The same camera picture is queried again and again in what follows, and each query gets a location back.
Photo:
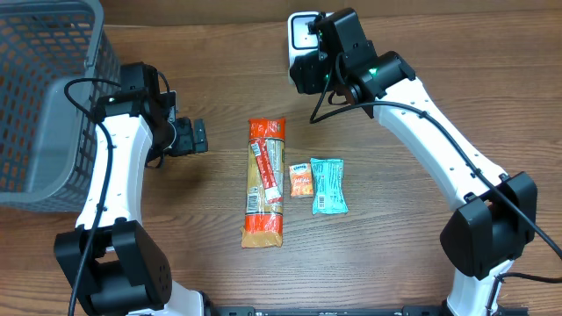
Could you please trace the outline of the orange spaghetti packet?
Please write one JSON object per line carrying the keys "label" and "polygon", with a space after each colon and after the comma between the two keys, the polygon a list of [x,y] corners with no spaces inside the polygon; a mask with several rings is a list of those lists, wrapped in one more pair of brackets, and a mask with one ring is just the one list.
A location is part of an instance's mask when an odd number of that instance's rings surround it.
{"label": "orange spaghetti packet", "polygon": [[243,248],[280,247],[284,229],[285,120],[249,120]]}

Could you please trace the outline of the green wet wipes packet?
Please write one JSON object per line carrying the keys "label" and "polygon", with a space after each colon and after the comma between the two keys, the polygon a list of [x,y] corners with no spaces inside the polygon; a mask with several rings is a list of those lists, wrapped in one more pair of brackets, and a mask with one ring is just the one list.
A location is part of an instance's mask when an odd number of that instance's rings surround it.
{"label": "green wet wipes packet", "polygon": [[313,174],[312,214],[344,214],[349,211],[345,202],[342,179],[344,161],[342,159],[310,160]]}

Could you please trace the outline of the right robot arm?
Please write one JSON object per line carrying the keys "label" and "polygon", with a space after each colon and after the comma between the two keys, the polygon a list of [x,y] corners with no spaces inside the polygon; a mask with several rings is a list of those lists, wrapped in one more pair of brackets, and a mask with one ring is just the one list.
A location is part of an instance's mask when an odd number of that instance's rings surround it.
{"label": "right robot arm", "polygon": [[455,269],[443,315],[506,315],[501,284],[535,236],[537,187],[487,159],[440,112],[396,52],[378,54],[357,13],[301,11],[287,20],[289,76],[301,94],[362,108],[429,172],[451,217],[440,235]]}

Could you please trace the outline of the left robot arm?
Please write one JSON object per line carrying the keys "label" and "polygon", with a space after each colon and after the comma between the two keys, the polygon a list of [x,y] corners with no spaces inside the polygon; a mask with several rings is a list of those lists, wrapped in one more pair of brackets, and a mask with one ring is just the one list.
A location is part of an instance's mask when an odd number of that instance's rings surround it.
{"label": "left robot arm", "polygon": [[89,193],[76,227],[54,242],[57,262],[72,287],[68,314],[214,315],[202,291],[171,275],[169,261],[144,229],[141,193],[145,169],[165,157],[208,149],[202,119],[178,118],[177,94],[161,91],[165,75],[143,62],[126,64],[114,85],[90,109],[97,153]]}

